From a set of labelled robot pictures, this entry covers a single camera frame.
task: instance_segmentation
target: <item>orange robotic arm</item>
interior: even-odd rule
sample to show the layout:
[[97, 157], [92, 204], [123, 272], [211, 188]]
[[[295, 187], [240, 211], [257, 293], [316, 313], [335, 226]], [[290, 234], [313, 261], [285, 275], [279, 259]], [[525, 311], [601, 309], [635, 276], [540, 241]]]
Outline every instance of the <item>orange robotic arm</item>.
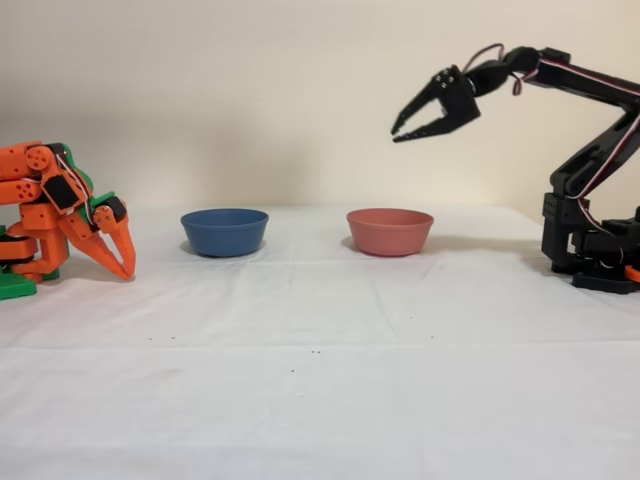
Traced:
[[[35, 283], [55, 276], [69, 258], [68, 241], [120, 278], [133, 276], [127, 209], [113, 193], [97, 199], [92, 194], [91, 180], [76, 168], [66, 145], [30, 142], [0, 149], [0, 205], [20, 209], [20, 221], [0, 230], [0, 300], [18, 296], [2, 293], [9, 280], [22, 280], [16, 275]], [[101, 234], [111, 237], [122, 262]], [[38, 241], [41, 256], [35, 259]]]

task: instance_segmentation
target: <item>white wall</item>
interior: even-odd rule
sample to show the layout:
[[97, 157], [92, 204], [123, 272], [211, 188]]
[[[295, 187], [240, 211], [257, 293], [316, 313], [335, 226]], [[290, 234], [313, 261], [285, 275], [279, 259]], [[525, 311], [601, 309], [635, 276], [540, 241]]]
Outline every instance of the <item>white wall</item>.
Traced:
[[[539, 218], [550, 173], [615, 109], [505, 87], [456, 134], [394, 145], [400, 108], [495, 41], [640, 82], [635, 0], [6, 0], [0, 13], [0, 144], [64, 141], [131, 205], [474, 203]], [[631, 214], [639, 184], [640, 156], [594, 195], [596, 214]]]

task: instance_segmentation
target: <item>wire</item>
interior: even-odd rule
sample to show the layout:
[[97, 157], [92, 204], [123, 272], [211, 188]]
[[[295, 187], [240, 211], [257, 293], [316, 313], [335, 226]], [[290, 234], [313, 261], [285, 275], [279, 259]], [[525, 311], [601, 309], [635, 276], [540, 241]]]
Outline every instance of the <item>wire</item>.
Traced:
[[[614, 88], [614, 89], [616, 89], [618, 91], [621, 91], [621, 92], [629, 93], [631, 95], [640, 96], [640, 91], [638, 91], [638, 90], [633, 90], [631, 88], [626, 88], [626, 87], [622, 87], [620, 85], [616, 85], [615, 83], [609, 82], [609, 81], [604, 80], [604, 79], [599, 78], [599, 77], [596, 77], [595, 75], [590, 75], [588, 73], [582, 72], [582, 71], [572, 67], [571, 65], [555, 62], [553, 60], [547, 60], [547, 59], [544, 59], [544, 58], [541, 58], [539, 63], [545, 64], [545, 65], [549, 65], [549, 66], [552, 66], [552, 67], [555, 67], [555, 68], [560, 68], [562, 70], [571, 72], [574, 75], [578, 75], [580, 77], [587, 78], [588, 80], [600, 83], [602, 85], [606, 85], [606, 86], [608, 86], [610, 88]], [[538, 73], [539, 73], [539, 69], [536, 67], [534, 70], [532, 70], [531, 72], [523, 75], [522, 77], [518, 77], [517, 75], [514, 74], [513, 76], [516, 78], [516, 83], [513, 86], [513, 94], [516, 95], [516, 96], [520, 95], [522, 93], [522, 84], [523, 84], [523, 82], [531, 80]], [[576, 196], [566, 197], [569, 200], [577, 200], [578, 201], [578, 206], [580, 207], [580, 210], [582, 211], [582, 214], [585, 216], [587, 221], [593, 227], [595, 227], [597, 230], [599, 230], [599, 231], [601, 231], [601, 232], [603, 232], [603, 233], [605, 233], [607, 235], [612, 236], [615, 239], [617, 239], [618, 237], [613, 232], [610, 232], [609, 230], [604, 228], [600, 222], [598, 222], [595, 218], [593, 218], [593, 216], [591, 215], [591, 212], [589, 212], [589, 210], [587, 209], [587, 207], [584, 204], [584, 197], [589, 193], [590, 189], [593, 187], [593, 184], [596, 183], [598, 181], [598, 179], [602, 176], [602, 174], [606, 171], [607, 167], [609, 167], [609, 165], [611, 165], [611, 163], [615, 160], [615, 158], [620, 153], [620, 150], [627, 143], [629, 138], [631, 138], [631, 136], [633, 136], [635, 133], [637, 133], [637, 130], [638, 130], [639, 126], [640, 126], [640, 114], [635, 118], [635, 120], [633, 121], [633, 123], [631, 124], [631, 126], [629, 127], [627, 132], [622, 136], [620, 141], [617, 143], [617, 145], [615, 146], [615, 148], [613, 149], [613, 151], [611, 152], [609, 157], [605, 160], [605, 162], [598, 169], [598, 171], [593, 175], [593, 177], [591, 177], [591, 180], [589, 180], [589, 182], [587, 183], [587, 185], [585, 185], [585, 187], [582, 189], [582, 191]], [[624, 249], [622, 248], [622, 246], [619, 246], [619, 248], [620, 248], [620, 264], [622, 264], [624, 262]], [[615, 268], [615, 267], [613, 267], [611, 265], [607, 265], [602, 260], [600, 260], [600, 265], [603, 268], [607, 268], [607, 269]]]
[[80, 179], [80, 177], [71, 169], [71, 167], [69, 167], [67, 162], [65, 162], [64, 159], [59, 154], [56, 154], [56, 159], [58, 160], [58, 163], [76, 181], [76, 183], [80, 187], [80, 190], [82, 190], [82, 193], [84, 194], [84, 207], [85, 207], [85, 210], [87, 212], [87, 219], [89, 220], [89, 223], [91, 225], [95, 225], [95, 223], [93, 221], [93, 212], [91, 212], [91, 203], [89, 202], [89, 198], [91, 197], [89, 195], [89, 190], [86, 188], [84, 182]]
[[566, 70], [567, 72], [574, 73], [581, 77], [587, 78], [589, 80], [593, 80], [594, 82], [601, 83], [603, 85], [607, 85], [608, 87], [615, 88], [616, 90], [620, 90], [621, 92], [630, 93], [631, 95], [640, 96], [640, 90], [633, 90], [631, 88], [621, 87], [620, 85], [616, 85], [615, 83], [609, 82], [602, 78], [596, 77], [595, 75], [590, 75], [588, 73], [582, 72], [571, 65], [567, 65], [565, 63], [556, 62], [554, 60], [548, 60], [546, 58], [541, 58], [540, 63], [544, 63], [545, 65], [550, 65], [552, 67], [560, 68], [562, 70]]
[[587, 185], [582, 189], [582, 191], [574, 196], [574, 197], [567, 197], [570, 200], [578, 200], [580, 198], [584, 198], [587, 193], [589, 193], [589, 189], [591, 188], [591, 186], [596, 182], [596, 180], [598, 180], [598, 178], [600, 178], [600, 176], [602, 176], [602, 174], [604, 173], [604, 171], [607, 169], [607, 167], [615, 160], [616, 156], [618, 155], [618, 153], [620, 152], [620, 150], [622, 149], [622, 147], [624, 146], [625, 143], [627, 143], [627, 140], [629, 140], [629, 138], [636, 133], [638, 126], [640, 125], [640, 115], [638, 115], [636, 117], [636, 119], [634, 120], [634, 122], [631, 124], [631, 126], [629, 127], [629, 130], [627, 130], [627, 133], [625, 133], [622, 138], [620, 139], [620, 141], [618, 142], [618, 144], [616, 145], [616, 147], [613, 149], [613, 151], [611, 152], [611, 154], [609, 155], [609, 158], [607, 158], [607, 160], [602, 164], [602, 166], [598, 169], [598, 171], [593, 175], [593, 177], [591, 177], [591, 180], [589, 180], [589, 182], [587, 183]]
[[[606, 233], [607, 235], [609, 235], [609, 236], [611, 236], [611, 237], [613, 237], [615, 239], [618, 238], [618, 237], [616, 237], [616, 235], [613, 232], [610, 232], [609, 230], [604, 228], [600, 222], [598, 222], [595, 218], [593, 218], [593, 215], [591, 215], [591, 212], [589, 212], [589, 210], [587, 209], [587, 207], [584, 204], [584, 199], [582, 199], [582, 198], [578, 199], [578, 206], [580, 207], [580, 210], [582, 210], [582, 214], [585, 216], [587, 221], [591, 225], [593, 225], [597, 230], [600, 230], [601, 232]], [[624, 262], [624, 250], [622, 249], [622, 246], [618, 246], [618, 248], [620, 249], [620, 262], [619, 262], [619, 264], [622, 265], [622, 263]], [[611, 265], [607, 265], [602, 260], [600, 260], [600, 265], [602, 267], [604, 267], [604, 268], [607, 268], [607, 269], [615, 268], [615, 267], [612, 267]]]
[[498, 60], [502, 60], [504, 58], [504, 45], [502, 43], [494, 43], [493, 45], [489, 45], [488, 47], [483, 48], [482, 50], [479, 50], [478, 52], [476, 52], [471, 59], [467, 62], [467, 64], [465, 65], [465, 67], [462, 69], [462, 73], [467, 73], [469, 71], [469, 69], [471, 68], [471, 66], [473, 65], [473, 63], [478, 59], [478, 57], [480, 57], [481, 55], [484, 55], [485, 53], [493, 50], [494, 48], [499, 48], [498, 51]]

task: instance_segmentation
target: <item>white table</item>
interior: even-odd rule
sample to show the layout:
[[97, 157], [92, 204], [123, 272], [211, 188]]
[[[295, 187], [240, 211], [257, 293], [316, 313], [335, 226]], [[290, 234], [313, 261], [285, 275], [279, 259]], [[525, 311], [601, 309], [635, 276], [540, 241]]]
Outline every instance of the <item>white table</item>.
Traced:
[[233, 260], [134, 212], [133, 283], [74, 257], [0, 303], [1, 479], [640, 478], [640, 295], [551, 274], [509, 210], [428, 210], [403, 259], [266, 210]]

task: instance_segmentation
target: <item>bowl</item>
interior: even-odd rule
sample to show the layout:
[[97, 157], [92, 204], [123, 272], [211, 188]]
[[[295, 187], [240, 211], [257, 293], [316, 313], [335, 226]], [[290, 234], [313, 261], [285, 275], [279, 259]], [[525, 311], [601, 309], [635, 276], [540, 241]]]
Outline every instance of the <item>bowl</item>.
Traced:
[[353, 243], [370, 255], [403, 257], [419, 253], [433, 217], [415, 210], [367, 208], [347, 215]]
[[191, 248], [206, 257], [238, 257], [255, 252], [268, 221], [266, 213], [243, 208], [200, 210], [180, 219]]

